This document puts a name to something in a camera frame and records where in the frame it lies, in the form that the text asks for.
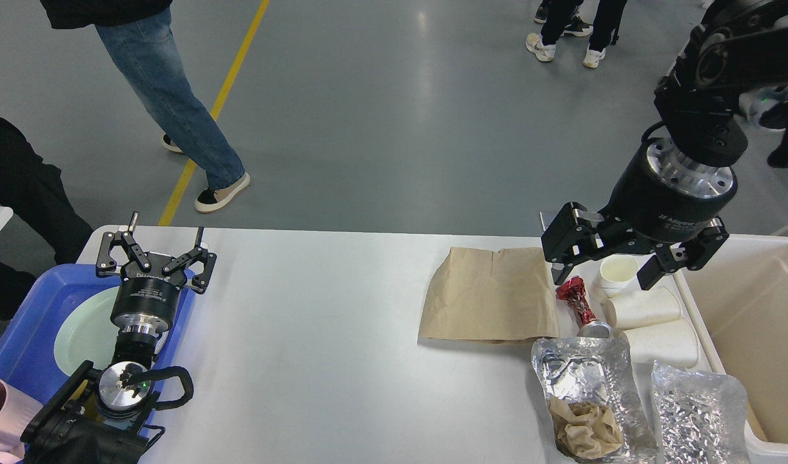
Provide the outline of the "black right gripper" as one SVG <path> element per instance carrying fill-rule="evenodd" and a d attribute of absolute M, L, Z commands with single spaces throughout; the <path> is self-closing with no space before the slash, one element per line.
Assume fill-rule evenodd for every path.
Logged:
<path fill-rule="evenodd" d="M 666 274 L 700 270 L 729 237 L 717 215 L 736 192 L 732 168 L 697 164 L 670 138 L 651 138 L 627 165 L 600 213 L 568 202 L 548 224 L 541 241 L 553 282 L 561 285 L 588 260 L 647 255 L 652 249 L 638 271 L 644 291 Z M 587 220 L 601 217 L 598 233 L 591 234 Z"/>

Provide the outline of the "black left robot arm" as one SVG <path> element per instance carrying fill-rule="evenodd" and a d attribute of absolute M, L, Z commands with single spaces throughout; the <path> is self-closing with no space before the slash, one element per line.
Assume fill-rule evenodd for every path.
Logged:
<path fill-rule="evenodd" d="M 113 358 L 105 368 L 81 362 L 21 435 L 26 463 L 137 463 L 164 435 L 150 415 L 193 398 L 190 373 L 159 367 L 159 348 L 178 320 L 187 290 L 208 288 L 215 253 L 195 243 L 179 256 L 144 250 L 135 241 L 138 213 L 124 231 L 103 234 L 95 273 L 121 280 L 109 320 L 117 327 Z"/>

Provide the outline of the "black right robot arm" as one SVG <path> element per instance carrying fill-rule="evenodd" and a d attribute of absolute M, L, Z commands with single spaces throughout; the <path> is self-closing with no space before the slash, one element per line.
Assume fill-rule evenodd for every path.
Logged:
<path fill-rule="evenodd" d="M 574 267 L 610 255 L 647 255 L 648 290 L 668 273 L 706 265 L 728 232 L 733 165 L 747 149 L 735 115 L 783 139 L 768 156 L 788 168 L 788 1 L 715 1 L 655 90 L 660 114 L 599 212 L 563 206 L 542 234 L 556 285 Z"/>

